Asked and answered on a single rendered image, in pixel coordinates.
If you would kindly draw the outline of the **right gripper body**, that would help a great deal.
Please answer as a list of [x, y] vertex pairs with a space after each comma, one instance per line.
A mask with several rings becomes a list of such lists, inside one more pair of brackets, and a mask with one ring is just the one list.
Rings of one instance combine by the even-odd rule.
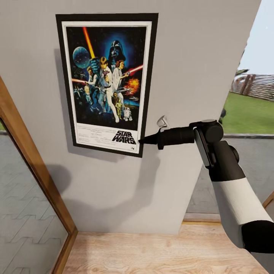
[[182, 144], [182, 137], [180, 127], [170, 128], [169, 130], [164, 130], [160, 132], [161, 128], [159, 129], [156, 139], [157, 145], [159, 150], [163, 150], [164, 146], [167, 145], [180, 145]]

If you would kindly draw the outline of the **poster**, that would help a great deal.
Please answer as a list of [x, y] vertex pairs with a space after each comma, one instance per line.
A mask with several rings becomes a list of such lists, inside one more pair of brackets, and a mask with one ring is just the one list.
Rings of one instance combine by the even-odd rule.
[[142, 158], [158, 16], [56, 14], [73, 146]]

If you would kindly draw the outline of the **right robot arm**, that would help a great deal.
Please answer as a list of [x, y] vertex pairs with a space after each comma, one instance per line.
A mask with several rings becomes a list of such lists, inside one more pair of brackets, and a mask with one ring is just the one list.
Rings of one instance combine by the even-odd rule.
[[164, 115], [157, 121], [158, 133], [139, 143], [167, 145], [196, 142], [210, 179], [220, 212], [222, 226], [230, 240], [246, 249], [261, 266], [274, 274], [274, 222], [264, 210], [242, 168], [237, 150], [223, 138], [223, 128], [215, 119], [170, 128]]

